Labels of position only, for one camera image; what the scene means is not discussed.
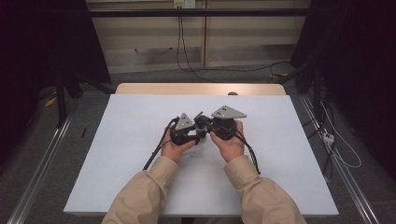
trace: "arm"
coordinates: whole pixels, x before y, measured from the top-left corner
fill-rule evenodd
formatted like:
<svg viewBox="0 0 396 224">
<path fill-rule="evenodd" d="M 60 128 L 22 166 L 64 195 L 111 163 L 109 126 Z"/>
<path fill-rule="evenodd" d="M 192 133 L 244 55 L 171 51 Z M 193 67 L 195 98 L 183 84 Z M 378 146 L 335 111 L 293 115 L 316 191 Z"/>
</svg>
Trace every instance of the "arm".
<svg viewBox="0 0 396 224">
<path fill-rule="evenodd" d="M 120 191 L 102 223 L 157 223 L 166 205 L 167 190 L 177 172 L 177 161 L 184 151 L 194 145 L 191 141 L 176 146 L 169 130 L 163 139 L 161 157 L 149 171 L 137 173 Z"/>
<path fill-rule="evenodd" d="M 237 130 L 243 134 L 243 124 L 236 120 Z M 219 147 L 227 162 L 224 170 L 241 196 L 244 223 L 305 223 L 294 200 L 276 182 L 261 178 L 248 156 L 244 144 L 237 138 L 223 141 L 213 132 L 212 141 Z"/>
</svg>

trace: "right hand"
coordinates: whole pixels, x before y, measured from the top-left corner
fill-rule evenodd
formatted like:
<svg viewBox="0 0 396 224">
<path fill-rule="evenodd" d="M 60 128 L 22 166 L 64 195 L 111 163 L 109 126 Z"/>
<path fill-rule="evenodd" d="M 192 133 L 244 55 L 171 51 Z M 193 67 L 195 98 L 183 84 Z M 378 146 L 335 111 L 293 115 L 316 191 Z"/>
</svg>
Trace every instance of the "right hand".
<svg viewBox="0 0 396 224">
<path fill-rule="evenodd" d="M 244 134 L 244 127 L 242 121 L 236 119 L 235 122 L 236 130 L 238 130 L 241 134 Z M 220 149 L 220 154 L 227 163 L 245 154 L 245 144 L 236 137 L 233 137 L 230 140 L 222 140 L 221 138 L 217 137 L 214 132 L 210 132 L 210 137 L 212 138 L 212 141 L 216 144 L 216 146 L 218 146 L 218 148 Z"/>
</svg>

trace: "metal bar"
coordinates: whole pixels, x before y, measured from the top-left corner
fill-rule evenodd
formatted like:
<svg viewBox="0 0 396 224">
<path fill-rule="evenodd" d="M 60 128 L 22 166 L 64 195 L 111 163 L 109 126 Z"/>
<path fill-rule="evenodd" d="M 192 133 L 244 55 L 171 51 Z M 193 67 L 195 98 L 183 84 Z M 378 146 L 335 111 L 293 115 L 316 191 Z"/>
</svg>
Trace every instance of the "metal bar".
<svg viewBox="0 0 396 224">
<path fill-rule="evenodd" d="M 108 17 L 306 17 L 329 16 L 331 8 L 164 8 L 164 9 L 92 9 L 88 12 L 49 9 L 38 11 L 54 16 Z"/>
<path fill-rule="evenodd" d="M 305 99 L 303 96 L 301 96 L 300 98 L 301 101 L 303 102 L 303 105 L 305 107 L 308 116 L 313 120 L 315 128 L 318 129 L 318 121 L 315 119 L 315 115 L 313 112 L 313 105 L 311 101 L 309 99 Z M 326 150 L 328 151 L 328 153 L 330 153 L 329 146 L 326 146 Z M 338 156 L 341 158 L 341 155 L 336 147 L 334 147 L 334 152 L 337 153 Z M 350 173 L 347 166 L 342 162 L 340 162 L 337 158 L 335 158 L 333 154 L 332 154 L 332 161 L 339 175 L 341 176 L 344 185 L 346 186 L 346 189 L 348 190 L 349 195 L 352 198 L 352 201 L 355 203 L 358 211 L 361 213 L 361 217 L 364 220 L 364 222 L 368 224 L 379 223 L 372 206 L 370 205 L 366 196 L 359 187 L 358 182 L 356 182 L 355 178 L 353 177 L 352 173 Z"/>
<path fill-rule="evenodd" d="M 47 147 L 47 150 L 43 158 L 41 159 L 40 164 L 35 170 L 35 174 L 33 175 L 27 188 L 25 189 L 16 207 L 14 208 L 14 211 L 12 212 L 7 224 L 22 224 L 25 221 L 30 211 L 30 208 L 33 205 L 33 202 L 35 201 L 35 196 L 41 189 L 47 172 L 50 169 L 50 165 L 56 155 L 59 146 L 61 145 L 62 140 L 64 139 L 64 135 L 67 132 L 67 128 L 69 127 L 70 121 L 76 113 L 77 108 L 78 104 L 75 104 L 74 108 L 72 109 L 70 115 L 66 118 L 62 127 L 56 129 L 56 132 L 52 137 L 52 140 Z"/>
</svg>

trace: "hand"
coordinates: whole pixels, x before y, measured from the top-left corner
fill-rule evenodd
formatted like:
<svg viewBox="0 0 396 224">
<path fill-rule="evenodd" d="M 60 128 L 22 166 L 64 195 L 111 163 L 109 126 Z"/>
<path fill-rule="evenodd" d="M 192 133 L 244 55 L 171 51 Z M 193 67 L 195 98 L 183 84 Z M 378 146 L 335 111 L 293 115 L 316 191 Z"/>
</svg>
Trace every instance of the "hand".
<svg viewBox="0 0 396 224">
<path fill-rule="evenodd" d="M 242 121 L 236 119 L 235 122 L 236 130 L 238 130 L 241 134 L 244 134 L 244 127 Z M 217 137 L 214 132 L 210 132 L 210 137 L 212 138 L 212 141 L 216 144 L 216 146 L 218 146 L 218 148 L 220 149 L 220 154 L 227 163 L 239 156 L 244 155 L 245 144 L 236 137 L 233 137 L 230 140 L 222 140 L 221 138 Z"/>
<path fill-rule="evenodd" d="M 181 155 L 183 155 L 183 152 L 195 145 L 195 141 L 190 141 L 181 146 L 175 145 L 171 140 L 171 128 L 172 126 L 166 131 L 165 138 L 163 139 L 163 149 L 161 150 L 161 155 L 171 159 L 174 162 L 178 162 L 178 160 L 181 158 Z"/>
</svg>

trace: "wire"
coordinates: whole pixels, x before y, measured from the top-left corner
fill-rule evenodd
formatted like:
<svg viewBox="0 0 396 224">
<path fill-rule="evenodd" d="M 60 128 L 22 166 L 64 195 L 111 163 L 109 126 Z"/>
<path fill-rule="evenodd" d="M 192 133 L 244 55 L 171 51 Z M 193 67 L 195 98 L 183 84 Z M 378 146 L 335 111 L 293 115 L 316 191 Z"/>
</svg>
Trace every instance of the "wire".
<svg viewBox="0 0 396 224">
<path fill-rule="evenodd" d="M 257 159 L 256 159 L 256 154 L 253 151 L 253 148 L 248 144 L 246 138 L 244 135 L 241 134 L 241 132 L 239 132 L 238 130 L 236 130 L 236 133 L 239 133 L 240 136 L 236 133 L 231 132 L 230 130 L 228 130 L 227 128 L 221 126 L 221 125 L 216 125 L 216 127 L 221 128 L 223 131 L 227 132 L 227 133 L 231 133 L 234 137 L 236 137 L 237 139 L 239 139 L 243 144 L 245 144 L 247 146 L 248 152 L 250 153 L 250 158 L 253 162 L 253 165 L 256 167 L 256 171 L 257 174 L 261 174 L 260 170 L 259 170 L 259 164 L 257 163 Z"/>
<path fill-rule="evenodd" d="M 165 128 L 165 131 L 163 131 L 163 136 L 161 137 L 160 143 L 158 144 L 158 146 L 155 148 L 155 150 L 151 153 L 150 158 L 148 159 L 148 162 L 146 162 L 145 167 L 143 168 L 143 170 L 147 170 L 149 168 L 149 165 L 151 164 L 151 162 L 154 160 L 155 156 L 157 156 L 158 152 L 160 151 L 161 147 L 163 145 L 165 145 L 166 143 L 168 143 L 169 141 L 165 142 L 162 144 L 163 139 L 165 138 L 166 132 L 168 131 L 169 127 L 171 126 L 171 124 L 173 122 L 177 122 L 179 120 L 179 117 L 172 119 L 168 125 Z"/>
<path fill-rule="evenodd" d="M 332 119 L 329 120 L 329 122 L 330 122 L 333 126 L 335 126 L 334 113 L 332 112 L 332 107 L 331 107 L 331 105 L 330 105 L 330 99 L 331 99 L 331 98 L 330 98 L 330 92 L 327 91 L 327 95 L 326 95 L 326 97 L 324 98 L 324 100 L 325 100 L 325 103 L 327 103 L 327 106 L 326 106 L 326 107 L 329 107 L 329 109 L 330 109 L 330 111 L 331 111 L 331 113 L 332 113 Z M 334 137 L 334 141 L 333 141 L 333 143 L 332 143 L 332 145 L 331 145 L 332 150 L 331 150 L 330 152 L 328 152 L 328 156 L 327 156 L 326 163 L 325 163 L 325 165 L 324 165 L 324 167 L 323 167 L 323 169 L 322 169 L 322 174 L 324 175 L 325 172 L 326 172 L 326 169 L 327 169 L 327 164 L 330 163 L 330 175 L 328 176 L 328 177 L 329 177 L 329 180 L 332 180 L 332 154 L 333 154 L 333 152 L 334 152 L 334 146 L 335 146 L 335 136 L 334 136 L 334 128 L 333 128 L 333 127 L 332 127 L 332 130 L 331 130 L 331 134 L 332 134 L 333 137 Z"/>
<path fill-rule="evenodd" d="M 181 38 L 181 40 L 182 40 L 182 42 L 183 42 L 184 56 L 185 56 L 185 58 L 186 58 L 187 65 L 189 66 L 190 69 L 185 69 L 185 68 L 181 67 L 180 61 L 178 60 L 178 52 L 179 52 L 179 49 L 180 49 L 180 38 Z M 211 80 L 211 79 L 208 79 L 208 78 L 205 78 L 205 77 L 200 77 L 200 76 L 198 76 L 195 72 L 199 72 L 199 71 L 254 72 L 254 71 L 260 71 L 260 70 L 263 70 L 263 69 L 266 69 L 266 68 L 270 68 L 270 69 L 271 69 L 271 79 L 270 79 L 270 81 L 271 81 L 271 80 L 272 80 L 272 77 L 273 77 L 273 76 L 272 76 L 272 74 L 273 74 L 273 73 L 272 73 L 272 67 L 273 67 L 274 65 L 277 65 L 277 64 L 280 64 L 280 63 L 290 63 L 290 62 L 286 62 L 286 61 L 277 62 L 277 63 L 272 63 L 272 64 L 270 64 L 270 65 L 266 65 L 266 66 L 264 66 L 264 67 L 252 68 L 252 69 L 228 69 L 228 68 L 198 68 L 198 69 L 192 69 L 192 67 L 191 67 L 191 65 L 190 65 L 189 58 L 188 58 L 188 56 L 187 56 L 186 43 L 185 43 L 185 40 L 184 40 L 183 19 L 182 19 L 181 17 L 178 17 L 177 66 L 178 66 L 178 67 L 180 68 L 180 70 L 182 70 L 182 71 L 185 71 L 185 72 L 193 72 L 194 75 L 195 75 L 196 77 L 200 78 L 200 79 L 203 79 L 203 80 L 209 81 L 209 82 L 217 83 L 217 82 L 214 81 L 214 80 Z"/>
<path fill-rule="evenodd" d="M 339 132 L 337 132 L 337 130 L 335 129 L 335 127 L 332 125 L 332 121 L 330 120 L 330 116 L 327 113 L 326 108 L 324 107 L 324 104 L 322 102 L 320 102 L 320 104 L 322 105 L 324 112 L 326 114 L 327 119 L 329 120 L 330 125 L 332 126 L 332 128 L 334 129 L 335 133 L 337 133 L 337 135 L 346 143 L 347 146 L 349 146 L 349 148 L 352 150 L 352 152 L 355 154 L 356 158 L 358 158 L 359 160 L 359 165 L 351 165 L 347 162 L 345 162 L 340 155 L 338 155 L 337 153 L 334 152 L 334 150 L 332 149 L 332 147 L 328 144 L 325 143 L 329 146 L 329 150 L 334 154 L 334 157 L 337 158 L 338 160 L 340 160 L 343 164 L 345 164 L 346 166 L 349 166 L 351 168 L 359 168 L 361 167 L 361 158 L 359 157 L 358 153 L 356 153 L 356 151 L 353 149 L 353 147 L 341 136 L 341 134 Z"/>
<path fill-rule="evenodd" d="M 271 83 L 273 77 L 274 77 L 274 73 L 273 73 L 273 70 L 272 70 L 272 66 L 270 66 L 270 79 L 268 80 L 267 83 Z"/>
<path fill-rule="evenodd" d="M 184 56 L 186 57 L 187 65 L 189 66 L 190 70 L 185 70 L 184 68 L 182 68 L 182 67 L 180 66 L 179 61 L 178 61 L 178 50 L 179 50 L 179 48 L 180 48 L 180 37 L 182 38 L 182 41 L 183 41 Z M 179 67 L 182 71 L 185 71 L 185 72 L 192 72 L 196 77 L 198 77 L 198 78 L 200 78 L 200 79 L 202 79 L 202 80 L 209 81 L 209 82 L 213 82 L 213 83 L 217 83 L 216 81 L 211 80 L 211 79 L 209 79 L 209 78 L 205 78 L 205 77 L 200 77 L 200 76 L 198 76 L 198 74 L 195 73 L 196 71 L 194 71 L 194 70 L 191 68 L 191 65 L 190 65 L 190 62 L 189 62 L 189 58 L 187 57 L 186 43 L 185 43 L 185 41 L 184 41 L 183 19 L 182 19 L 181 17 L 178 17 L 177 65 L 178 65 L 178 67 Z"/>
</svg>

